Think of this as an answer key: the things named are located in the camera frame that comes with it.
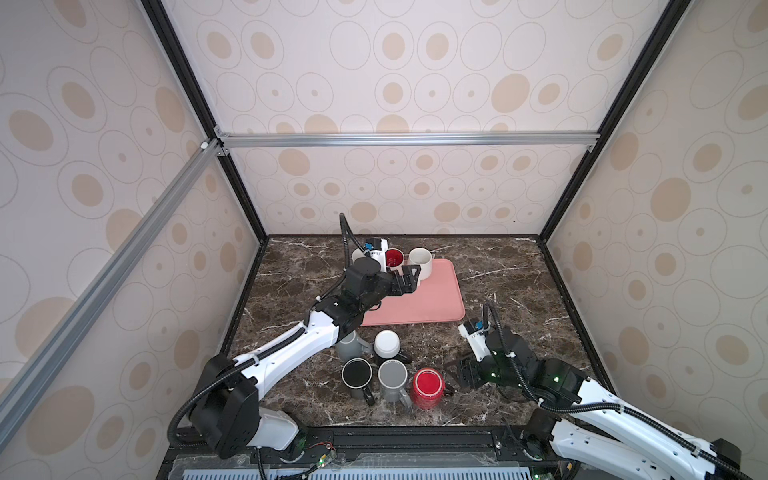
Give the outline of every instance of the metal bracket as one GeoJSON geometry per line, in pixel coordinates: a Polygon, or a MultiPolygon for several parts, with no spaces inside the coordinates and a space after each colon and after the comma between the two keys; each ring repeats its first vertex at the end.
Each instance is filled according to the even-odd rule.
{"type": "Polygon", "coordinates": [[[216,134],[216,137],[219,138],[220,140],[230,136],[229,132],[222,131],[221,127],[219,127],[218,125],[214,126],[214,133],[216,134]]]}
{"type": "Polygon", "coordinates": [[[5,397],[0,402],[0,452],[22,427],[24,420],[105,311],[128,274],[144,258],[154,239],[210,164],[215,148],[209,145],[198,151],[184,165],[91,286],[70,308],[51,338],[29,360],[26,370],[16,376],[15,384],[6,389],[5,397]]]}
{"type": "Polygon", "coordinates": [[[225,134],[217,135],[229,148],[245,147],[384,147],[405,145],[574,145],[595,144],[596,131],[342,133],[342,134],[225,134]]]}

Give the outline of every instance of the black frame edge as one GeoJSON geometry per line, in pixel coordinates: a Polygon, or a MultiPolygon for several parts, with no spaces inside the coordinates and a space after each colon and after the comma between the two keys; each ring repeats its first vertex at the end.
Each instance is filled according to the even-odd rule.
{"type": "Polygon", "coordinates": [[[264,256],[266,255],[266,247],[269,245],[269,243],[270,238],[267,237],[265,241],[260,242],[259,244],[259,250],[256,252],[256,258],[253,261],[250,272],[248,272],[248,277],[246,278],[245,285],[243,286],[243,292],[240,294],[240,298],[238,299],[237,305],[235,306],[234,313],[230,319],[230,325],[227,327],[227,334],[224,335],[224,341],[221,343],[219,353],[223,353],[224,355],[229,356],[232,343],[234,342],[235,335],[237,334],[237,327],[240,326],[240,319],[243,318],[243,310],[245,310],[246,303],[248,303],[248,299],[250,298],[250,291],[253,289],[253,284],[256,282],[256,276],[259,273],[259,267],[261,266],[262,260],[264,260],[264,256]]]}
{"type": "Polygon", "coordinates": [[[656,63],[659,54],[667,44],[667,40],[672,35],[677,23],[680,21],[683,13],[685,13],[691,2],[692,0],[670,0],[667,7],[664,9],[664,12],[662,12],[654,30],[650,33],[648,40],[645,42],[645,46],[637,57],[637,60],[634,62],[632,70],[624,81],[624,84],[621,86],[621,90],[619,90],[614,103],[611,105],[611,108],[608,109],[608,113],[605,115],[603,122],[598,128],[598,133],[600,134],[598,142],[591,151],[588,150],[582,157],[581,162],[578,167],[576,167],[576,171],[568,181],[568,185],[565,190],[563,190],[563,194],[560,196],[557,205],[555,205],[552,214],[549,216],[549,219],[547,219],[547,223],[541,230],[541,238],[544,242],[549,241],[549,238],[554,233],[554,229],[560,223],[560,220],[565,215],[565,212],[571,205],[573,199],[576,197],[581,185],[587,179],[592,165],[594,165],[594,162],[600,157],[606,144],[611,139],[611,135],[614,133],[614,130],[616,130],[616,127],[618,127],[621,118],[629,108],[635,95],[637,95],[645,78],[656,63]]]}
{"type": "MultiPolygon", "coordinates": [[[[509,428],[515,438],[519,435],[524,425],[510,425],[509,428]]],[[[485,453],[495,456],[503,466],[505,462],[517,462],[519,466],[535,469],[539,473],[553,472],[558,464],[571,463],[574,468],[570,474],[562,480],[569,480],[578,472],[581,463],[565,458],[553,458],[550,460],[533,460],[525,455],[521,445],[514,440],[509,441],[505,437],[506,425],[395,425],[395,426],[310,426],[307,427],[307,444],[320,441],[333,441],[339,453],[344,454],[347,461],[354,460],[361,453],[452,453],[472,452],[485,453]],[[496,443],[502,442],[501,448],[496,448],[496,443]]],[[[182,439],[197,440],[199,434],[194,427],[179,429],[182,439]]],[[[324,445],[317,445],[306,450],[309,455],[296,463],[284,464],[275,455],[275,451],[265,447],[261,449],[263,461],[273,468],[308,468],[316,461],[316,458],[326,452],[324,445]]],[[[255,447],[249,447],[242,451],[250,455],[251,468],[257,463],[255,447]]],[[[174,467],[174,461],[178,457],[194,457],[199,455],[214,455],[206,446],[185,447],[175,449],[169,447],[165,453],[160,468],[157,471],[156,480],[166,480],[174,467]]]]}
{"type": "Polygon", "coordinates": [[[594,343],[592,343],[592,337],[589,335],[586,326],[584,326],[584,321],[581,319],[581,315],[579,315],[576,310],[576,304],[571,298],[571,294],[568,292],[568,288],[565,286],[562,276],[560,276],[558,266],[554,264],[554,259],[549,253],[549,248],[547,247],[546,242],[544,242],[543,239],[539,239],[537,245],[541,251],[541,255],[544,257],[544,263],[547,265],[547,269],[552,275],[554,284],[558,288],[560,298],[565,305],[565,311],[571,318],[571,323],[573,323],[576,334],[581,341],[581,345],[584,346],[584,351],[587,353],[587,358],[589,358],[589,362],[592,365],[592,371],[594,372],[596,380],[606,389],[610,390],[611,393],[615,394],[616,389],[614,388],[613,383],[611,383],[611,377],[608,376],[603,361],[598,354],[598,350],[594,347],[594,343]]]}
{"type": "MultiPolygon", "coordinates": [[[[179,83],[181,83],[181,87],[184,89],[184,93],[187,94],[187,98],[189,99],[190,104],[192,104],[192,108],[194,109],[200,124],[203,126],[204,133],[208,138],[216,138],[221,146],[221,140],[218,139],[216,133],[216,119],[214,118],[213,113],[211,113],[208,103],[205,101],[203,90],[197,82],[197,78],[194,75],[189,60],[187,60],[186,54],[184,54],[184,49],[181,47],[181,43],[179,42],[174,27],[170,23],[170,18],[168,17],[165,7],[161,0],[141,0],[141,4],[144,6],[147,17],[157,33],[160,43],[163,45],[165,54],[168,56],[168,60],[176,72],[176,76],[179,79],[179,83]]],[[[259,242],[266,243],[266,231],[256,212],[256,208],[253,206],[253,202],[251,202],[250,196],[246,192],[243,179],[240,177],[240,173],[238,173],[232,157],[226,149],[223,150],[225,155],[219,157],[221,168],[227,175],[232,190],[234,191],[237,200],[240,202],[240,206],[243,208],[243,212],[245,213],[251,228],[253,228],[253,232],[256,234],[259,242]]]]}
{"type": "MultiPolygon", "coordinates": [[[[358,237],[368,237],[368,235],[362,235],[360,233],[357,234],[358,237]]],[[[515,239],[527,239],[532,241],[538,241],[538,234],[532,233],[530,235],[494,235],[492,233],[475,233],[471,235],[438,235],[436,233],[434,234],[420,234],[420,233],[376,233],[373,235],[374,237],[384,237],[384,238],[390,238],[390,237],[411,237],[411,238],[456,238],[456,237],[470,237],[470,238],[515,238],[515,239]]],[[[279,233],[279,234],[271,234],[270,238],[341,238],[341,234],[335,235],[332,233],[296,233],[296,234],[290,234],[290,233],[279,233]]]]}

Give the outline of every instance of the red mug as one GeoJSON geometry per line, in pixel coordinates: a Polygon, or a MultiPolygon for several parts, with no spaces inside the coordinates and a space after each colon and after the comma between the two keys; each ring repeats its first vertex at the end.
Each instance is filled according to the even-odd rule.
{"type": "Polygon", "coordinates": [[[387,249],[387,251],[384,252],[384,258],[386,259],[386,266],[389,268],[397,268],[406,261],[406,256],[396,248],[387,249]]]}
{"type": "Polygon", "coordinates": [[[445,384],[445,380],[435,369],[421,369],[413,376],[411,399],[420,409],[434,409],[443,395],[453,395],[454,389],[445,384]]]}

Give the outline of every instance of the gray mug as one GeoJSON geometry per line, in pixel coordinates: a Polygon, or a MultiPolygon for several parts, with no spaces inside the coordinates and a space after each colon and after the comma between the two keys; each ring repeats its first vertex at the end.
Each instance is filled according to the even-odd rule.
{"type": "Polygon", "coordinates": [[[356,332],[350,333],[336,343],[336,354],[344,363],[361,357],[363,353],[373,353],[373,349],[371,344],[361,339],[356,332]]]}
{"type": "Polygon", "coordinates": [[[391,359],[379,367],[379,384],[381,397],[387,402],[402,402],[408,410],[413,409],[411,397],[406,391],[408,370],[399,360],[391,359]]]}

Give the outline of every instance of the ventilation grille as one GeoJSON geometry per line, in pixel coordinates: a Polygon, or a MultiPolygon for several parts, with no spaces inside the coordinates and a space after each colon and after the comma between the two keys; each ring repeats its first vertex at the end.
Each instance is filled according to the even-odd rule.
{"type": "MultiPolygon", "coordinates": [[[[301,470],[281,468],[270,470],[268,480],[292,475],[301,470]]],[[[260,480],[259,471],[186,470],[184,480],[260,480]]],[[[310,480],[531,480],[527,467],[481,468],[344,468],[341,471],[315,472],[310,480]]]]}

